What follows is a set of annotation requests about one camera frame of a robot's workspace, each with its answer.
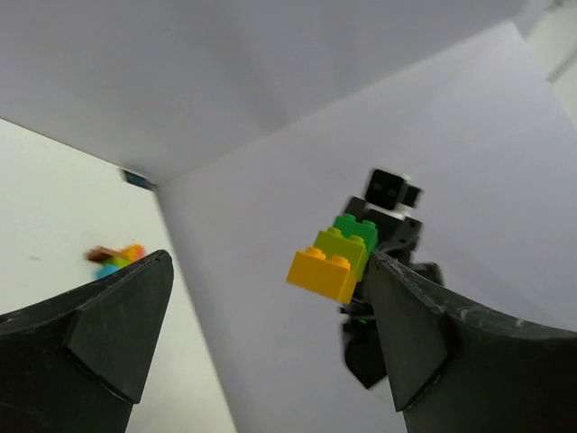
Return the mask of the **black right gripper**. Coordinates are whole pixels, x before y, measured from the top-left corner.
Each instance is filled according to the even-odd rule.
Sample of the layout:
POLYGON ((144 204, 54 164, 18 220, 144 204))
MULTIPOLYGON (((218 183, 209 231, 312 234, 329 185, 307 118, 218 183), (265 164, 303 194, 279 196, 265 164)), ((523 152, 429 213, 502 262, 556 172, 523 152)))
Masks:
MULTIPOLYGON (((413 261, 413 252, 423 229, 420 221, 410 216, 388 215, 383 210, 369 207, 368 202, 357 197, 351 197, 343 211, 376 224, 377 248, 384 248, 390 257, 420 276, 440 285, 444 283, 438 264, 413 261)), ((355 379, 371 391, 387 378, 387 370, 370 300, 368 270, 356 285, 351 302, 341 305, 339 312, 345 315, 341 325, 344 363, 355 379)))

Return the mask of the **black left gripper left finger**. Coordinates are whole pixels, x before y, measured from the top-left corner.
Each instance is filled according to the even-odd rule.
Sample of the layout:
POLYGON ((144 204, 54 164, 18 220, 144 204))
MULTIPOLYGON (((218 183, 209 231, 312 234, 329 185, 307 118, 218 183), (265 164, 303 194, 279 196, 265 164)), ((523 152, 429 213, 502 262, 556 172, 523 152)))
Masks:
POLYGON ((165 250, 1 317, 3 432, 124 432, 174 281, 165 250))

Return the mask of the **light green lego brick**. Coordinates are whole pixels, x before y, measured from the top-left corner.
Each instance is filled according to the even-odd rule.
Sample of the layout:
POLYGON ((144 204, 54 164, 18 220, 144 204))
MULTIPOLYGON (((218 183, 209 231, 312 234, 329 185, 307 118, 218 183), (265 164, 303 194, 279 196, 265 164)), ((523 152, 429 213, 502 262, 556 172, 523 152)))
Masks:
POLYGON ((334 256, 346 259, 356 279, 362 280, 369 254, 361 237, 358 235, 346 237, 340 229, 331 226, 318 233, 313 246, 321 250, 327 259, 334 256))

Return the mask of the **yellow lego brick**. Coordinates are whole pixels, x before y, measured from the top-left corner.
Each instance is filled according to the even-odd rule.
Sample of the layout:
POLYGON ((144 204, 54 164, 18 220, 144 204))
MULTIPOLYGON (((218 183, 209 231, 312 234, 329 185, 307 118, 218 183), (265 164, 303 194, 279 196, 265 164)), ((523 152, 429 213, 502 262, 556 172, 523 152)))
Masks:
POLYGON ((327 259, 320 249, 309 246, 305 251, 296 252, 286 282, 342 304, 349 304, 357 280, 346 258, 332 256, 327 259))

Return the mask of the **green lego piece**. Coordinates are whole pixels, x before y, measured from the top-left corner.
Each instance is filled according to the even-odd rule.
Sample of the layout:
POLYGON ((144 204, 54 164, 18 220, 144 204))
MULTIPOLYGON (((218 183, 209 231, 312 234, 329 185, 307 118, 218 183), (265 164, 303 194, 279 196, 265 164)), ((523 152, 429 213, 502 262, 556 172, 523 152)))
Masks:
POLYGON ((378 242, 376 224, 369 220, 360 221, 352 214, 337 216, 333 222, 333 227, 339 229, 345 237, 350 237, 351 235, 360 237, 368 253, 372 253, 378 242))

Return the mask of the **cyan lego brick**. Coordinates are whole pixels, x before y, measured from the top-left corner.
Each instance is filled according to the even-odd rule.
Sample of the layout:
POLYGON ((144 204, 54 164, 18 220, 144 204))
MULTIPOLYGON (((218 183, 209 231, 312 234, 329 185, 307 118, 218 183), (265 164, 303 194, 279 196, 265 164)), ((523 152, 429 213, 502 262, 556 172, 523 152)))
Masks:
POLYGON ((109 263, 103 264, 96 270, 95 279, 96 280, 103 279, 111 274, 114 274, 115 272, 118 272, 119 270, 120 270, 119 266, 109 263))

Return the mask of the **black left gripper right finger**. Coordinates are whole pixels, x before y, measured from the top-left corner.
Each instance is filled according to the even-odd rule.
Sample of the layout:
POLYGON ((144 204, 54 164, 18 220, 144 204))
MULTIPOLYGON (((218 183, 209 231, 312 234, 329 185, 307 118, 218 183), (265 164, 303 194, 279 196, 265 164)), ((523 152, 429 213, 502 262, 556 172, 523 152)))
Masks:
POLYGON ((481 305, 384 253, 371 258, 370 293, 408 431, 575 431, 574 332, 481 305))

